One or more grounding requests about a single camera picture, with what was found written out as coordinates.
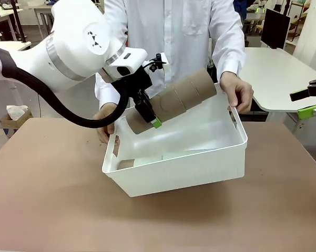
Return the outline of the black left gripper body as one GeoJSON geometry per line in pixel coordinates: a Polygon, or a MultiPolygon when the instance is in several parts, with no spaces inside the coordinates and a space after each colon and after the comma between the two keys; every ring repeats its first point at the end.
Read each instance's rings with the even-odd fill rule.
{"type": "Polygon", "coordinates": [[[134,102],[141,99],[149,100],[146,89],[152,86],[152,81],[149,74],[144,68],[139,68],[134,74],[127,75],[111,84],[120,94],[120,99],[130,98],[134,102]]]}

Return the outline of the person's right hand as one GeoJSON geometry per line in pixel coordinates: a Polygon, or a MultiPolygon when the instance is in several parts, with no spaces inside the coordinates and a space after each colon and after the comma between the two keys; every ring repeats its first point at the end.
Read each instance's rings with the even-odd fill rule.
{"type": "MultiPolygon", "coordinates": [[[[115,103],[112,103],[112,102],[104,104],[100,108],[100,110],[94,115],[94,119],[101,120],[101,119],[109,116],[110,114],[113,113],[113,111],[116,109],[116,107],[117,107],[117,105],[115,103]]],[[[114,123],[112,123],[106,127],[96,129],[96,132],[97,132],[97,135],[98,135],[100,142],[107,144],[109,141],[109,136],[111,134],[114,134],[114,130],[115,130],[114,123]]]]}

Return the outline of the person's left hand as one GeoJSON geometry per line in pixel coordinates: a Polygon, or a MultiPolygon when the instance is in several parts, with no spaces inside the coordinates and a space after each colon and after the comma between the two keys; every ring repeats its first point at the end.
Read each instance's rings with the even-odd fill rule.
{"type": "Polygon", "coordinates": [[[229,106],[236,108],[238,113],[248,113],[253,99],[252,86],[238,78],[232,72],[224,72],[220,78],[220,87],[226,93],[229,106]]]}

